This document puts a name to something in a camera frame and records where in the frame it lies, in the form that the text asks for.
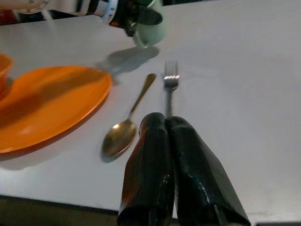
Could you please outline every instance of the orange plate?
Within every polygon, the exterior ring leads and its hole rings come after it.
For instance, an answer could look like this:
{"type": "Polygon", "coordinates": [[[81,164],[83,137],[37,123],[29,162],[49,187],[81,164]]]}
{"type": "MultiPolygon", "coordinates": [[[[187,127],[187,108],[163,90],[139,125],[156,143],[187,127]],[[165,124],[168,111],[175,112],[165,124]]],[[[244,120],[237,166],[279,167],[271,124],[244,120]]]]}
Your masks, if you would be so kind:
{"type": "Polygon", "coordinates": [[[48,140],[91,113],[108,95],[108,73],[83,66],[31,71],[0,100],[0,153],[48,140]]]}

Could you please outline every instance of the metal spoon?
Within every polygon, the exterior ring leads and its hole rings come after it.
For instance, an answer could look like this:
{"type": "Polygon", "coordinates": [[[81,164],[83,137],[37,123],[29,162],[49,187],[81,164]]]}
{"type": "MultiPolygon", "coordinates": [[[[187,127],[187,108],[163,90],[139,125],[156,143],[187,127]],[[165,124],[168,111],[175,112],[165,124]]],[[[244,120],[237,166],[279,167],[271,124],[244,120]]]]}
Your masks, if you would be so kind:
{"type": "Polygon", "coordinates": [[[128,118],[113,126],[107,133],[103,140],[103,154],[104,156],[112,157],[123,151],[125,151],[133,141],[136,135],[136,125],[131,121],[131,117],[143,98],[146,91],[156,78],[155,74],[149,74],[146,77],[144,86],[141,90],[139,97],[137,98],[133,108],[131,109],[128,118]]]}

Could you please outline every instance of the fork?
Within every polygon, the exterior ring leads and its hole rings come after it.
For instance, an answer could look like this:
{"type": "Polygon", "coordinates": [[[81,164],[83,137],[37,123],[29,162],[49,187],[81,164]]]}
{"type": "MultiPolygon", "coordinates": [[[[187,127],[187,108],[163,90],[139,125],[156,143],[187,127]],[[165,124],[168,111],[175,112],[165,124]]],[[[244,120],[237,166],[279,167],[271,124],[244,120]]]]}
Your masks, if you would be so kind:
{"type": "Polygon", "coordinates": [[[172,93],[179,85],[179,67],[177,61],[165,62],[164,88],[166,90],[166,117],[173,115],[172,93]]]}

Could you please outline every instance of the white table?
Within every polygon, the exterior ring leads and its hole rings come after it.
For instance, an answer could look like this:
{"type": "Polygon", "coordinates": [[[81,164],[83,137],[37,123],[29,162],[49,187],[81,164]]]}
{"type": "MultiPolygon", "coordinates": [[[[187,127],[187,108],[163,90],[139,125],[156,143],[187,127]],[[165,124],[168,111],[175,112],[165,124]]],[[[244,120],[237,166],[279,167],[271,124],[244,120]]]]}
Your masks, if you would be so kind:
{"type": "MultiPolygon", "coordinates": [[[[169,34],[145,51],[95,16],[0,27],[0,52],[15,60],[13,78],[72,64],[101,67],[116,81],[103,107],[71,134],[1,161],[0,194],[118,210],[134,145],[105,163],[102,139],[125,118],[146,74],[178,60],[175,113],[221,160],[251,222],[301,220],[301,1],[165,8],[169,34]]],[[[134,114],[136,124],[164,112],[162,87],[158,78],[134,114]]]]}

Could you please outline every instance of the robotic hand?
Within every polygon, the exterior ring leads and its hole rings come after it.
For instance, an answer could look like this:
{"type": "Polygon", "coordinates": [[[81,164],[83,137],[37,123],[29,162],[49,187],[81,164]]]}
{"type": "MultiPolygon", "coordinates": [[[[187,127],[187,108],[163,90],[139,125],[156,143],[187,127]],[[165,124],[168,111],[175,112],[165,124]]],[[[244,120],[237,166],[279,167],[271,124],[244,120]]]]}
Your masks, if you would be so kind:
{"type": "Polygon", "coordinates": [[[158,25],[162,15],[149,8],[152,0],[0,0],[0,10],[16,9],[33,14],[44,9],[76,16],[97,15],[111,26],[123,28],[134,37],[138,24],[158,25]]]}

